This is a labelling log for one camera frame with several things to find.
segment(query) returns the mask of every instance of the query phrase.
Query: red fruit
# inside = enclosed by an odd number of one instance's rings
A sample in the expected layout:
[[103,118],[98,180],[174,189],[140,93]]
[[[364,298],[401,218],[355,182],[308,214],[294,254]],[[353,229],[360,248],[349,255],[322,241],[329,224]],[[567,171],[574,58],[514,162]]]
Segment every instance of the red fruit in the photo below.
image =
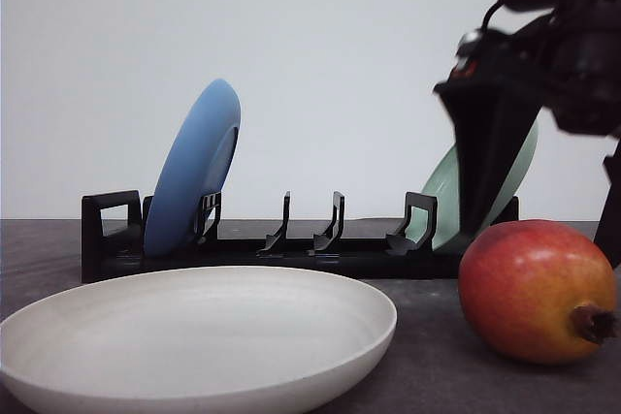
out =
[[612,267],[592,241],[557,222],[485,230],[462,259],[459,297],[480,336],[516,359],[568,363],[614,336]]

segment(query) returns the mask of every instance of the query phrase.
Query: light green plate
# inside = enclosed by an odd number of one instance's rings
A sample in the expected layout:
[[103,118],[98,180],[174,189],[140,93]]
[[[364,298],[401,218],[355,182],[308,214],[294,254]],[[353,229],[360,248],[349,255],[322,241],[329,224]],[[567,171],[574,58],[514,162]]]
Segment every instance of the light green plate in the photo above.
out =
[[[535,122],[479,231],[488,227],[500,215],[517,191],[533,160],[537,146],[537,135],[538,126]],[[472,237],[459,233],[459,165],[455,145],[446,152],[446,155],[429,177],[423,187],[422,194],[435,196],[438,199],[438,222],[436,234],[432,239],[433,249],[439,253],[463,252],[468,247]],[[426,229],[427,212],[416,208],[406,229],[406,237],[419,240]]]

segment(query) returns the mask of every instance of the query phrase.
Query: blue plate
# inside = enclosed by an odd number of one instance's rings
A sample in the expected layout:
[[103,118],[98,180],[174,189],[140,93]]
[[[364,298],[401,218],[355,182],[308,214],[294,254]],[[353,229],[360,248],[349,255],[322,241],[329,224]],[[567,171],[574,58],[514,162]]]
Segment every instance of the blue plate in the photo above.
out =
[[192,106],[157,181],[145,226],[145,254],[171,252],[193,237],[199,200],[222,189],[240,131],[240,101],[225,80]]

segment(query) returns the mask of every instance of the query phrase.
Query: cable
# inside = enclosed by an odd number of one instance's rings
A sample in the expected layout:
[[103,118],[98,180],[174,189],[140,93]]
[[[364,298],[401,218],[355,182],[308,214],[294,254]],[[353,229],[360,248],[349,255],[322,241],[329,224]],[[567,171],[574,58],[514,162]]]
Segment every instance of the cable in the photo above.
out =
[[487,27],[489,26],[489,20],[492,19],[492,15],[496,13],[505,3],[502,0],[497,1],[494,5],[492,5],[485,16],[483,17],[483,23],[481,24],[481,31],[487,31]]

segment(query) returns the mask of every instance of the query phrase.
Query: plate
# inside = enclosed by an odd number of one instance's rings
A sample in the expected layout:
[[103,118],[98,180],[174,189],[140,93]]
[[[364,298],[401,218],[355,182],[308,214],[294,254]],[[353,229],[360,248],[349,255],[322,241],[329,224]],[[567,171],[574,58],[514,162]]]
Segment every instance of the plate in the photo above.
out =
[[145,254],[168,254],[193,238],[199,200],[224,185],[240,115],[240,101],[225,80],[212,82],[192,106],[155,187],[145,226]]
[[42,414],[300,413],[369,373],[396,320],[376,288],[325,272],[145,273],[9,317],[1,371]]
[[[537,122],[528,133],[520,151],[509,170],[492,208],[481,224],[481,230],[488,227],[511,200],[526,176],[537,146]],[[429,177],[422,194],[438,198],[436,234],[432,248],[440,253],[462,253],[472,240],[459,231],[459,163],[457,148],[451,147]],[[419,240],[427,229],[426,211],[417,209],[406,229],[406,237]]]

